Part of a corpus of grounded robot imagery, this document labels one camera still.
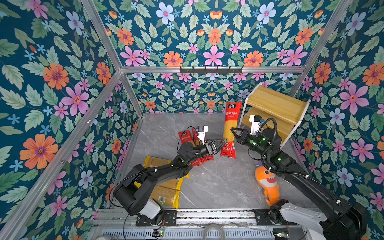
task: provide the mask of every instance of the plush toy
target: plush toy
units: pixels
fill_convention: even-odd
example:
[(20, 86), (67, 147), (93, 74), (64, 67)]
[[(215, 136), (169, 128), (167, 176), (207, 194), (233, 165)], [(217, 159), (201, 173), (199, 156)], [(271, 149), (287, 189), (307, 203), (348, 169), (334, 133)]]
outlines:
[(261, 166), (256, 168), (255, 177), (257, 182), (264, 188), (265, 199), (269, 206), (272, 206), (280, 199), (279, 185), (276, 182), (276, 176), (268, 171), (265, 167)]

